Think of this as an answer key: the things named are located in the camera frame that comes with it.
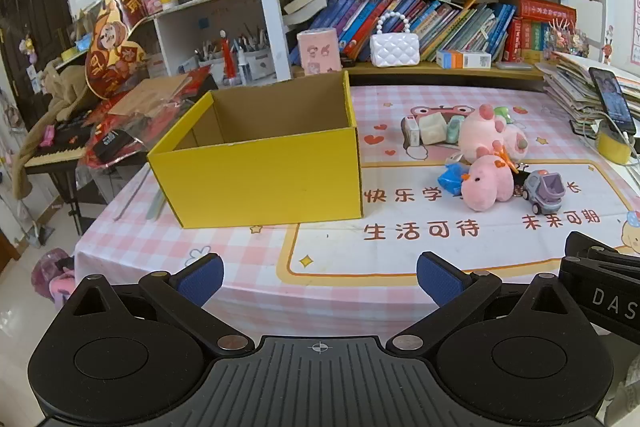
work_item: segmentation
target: cream pearl handbag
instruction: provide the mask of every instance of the cream pearl handbag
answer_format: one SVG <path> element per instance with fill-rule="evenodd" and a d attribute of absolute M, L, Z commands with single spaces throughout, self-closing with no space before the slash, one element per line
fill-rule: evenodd
<path fill-rule="evenodd" d="M 404 22 L 403 33 L 383 33 L 382 25 L 391 17 L 400 17 Z M 400 12 L 385 13 L 378 19 L 376 33 L 370 38 L 371 62 L 378 68 L 393 66 L 415 66 L 420 62 L 420 39 L 409 32 L 409 21 Z"/>

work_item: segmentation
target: blue toy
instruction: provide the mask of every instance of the blue toy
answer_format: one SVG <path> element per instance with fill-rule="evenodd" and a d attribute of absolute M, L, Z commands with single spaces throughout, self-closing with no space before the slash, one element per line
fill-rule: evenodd
<path fill-rule="evenodd" d="M 462 174 L 469 172 L 469 166 L 462 163 L 452 163 L 445 165 L 445 168 L 446 171 L 438 177 L 438 183 L 447 192 L 459 196 L 462 194 Z"/>

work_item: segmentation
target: wooden door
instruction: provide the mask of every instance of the wooden door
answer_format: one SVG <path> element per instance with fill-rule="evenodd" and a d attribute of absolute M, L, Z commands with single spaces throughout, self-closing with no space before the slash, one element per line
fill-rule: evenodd
<path fill-rule="evenodd" d="M 67 0 L 0 0 L 0 52 L 20 113 L 31 128 L 47 111 L 50 95 L 34 93 L 26 69 L 29 59 L 18 46 L 27 33 L 34 41 L 41 70 L 70 47 L 66 28 L 71 24 Z"/>

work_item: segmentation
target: yellow cardboard box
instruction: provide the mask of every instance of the yellow cardboard box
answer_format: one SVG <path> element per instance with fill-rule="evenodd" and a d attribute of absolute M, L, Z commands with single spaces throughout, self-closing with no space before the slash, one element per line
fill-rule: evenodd
<path fill-rule="evenodd" d="M 210 91 L 148 161 L 186 229 L 362 217 L 346 71 Z"/>

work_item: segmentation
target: star print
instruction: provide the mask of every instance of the star print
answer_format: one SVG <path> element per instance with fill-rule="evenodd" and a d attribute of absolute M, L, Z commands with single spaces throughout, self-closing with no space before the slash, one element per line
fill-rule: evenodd
<path fill-rule="evenodd" d="M 307 266 L 309 266 L 311 263 L 313 263 L 313 259 L 311 259 L 308 255 L 305 255 L 302 259 L 300 259 L 300 263 L 302 264 L 302 266 L 304 266 L 305 268 Z"/>

